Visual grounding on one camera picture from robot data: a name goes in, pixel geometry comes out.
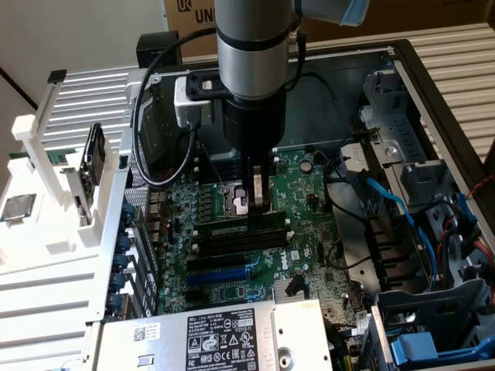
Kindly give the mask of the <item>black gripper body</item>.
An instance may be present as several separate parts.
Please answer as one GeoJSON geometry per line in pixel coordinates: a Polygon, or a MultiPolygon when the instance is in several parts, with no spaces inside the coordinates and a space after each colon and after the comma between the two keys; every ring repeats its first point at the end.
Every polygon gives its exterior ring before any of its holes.
{"type": "Polygon", "coordinates": [[[261,100],[221,101],[224,136],[243,156],[266,155],[285,133],[287,93],[280,90],[261,100]]]}

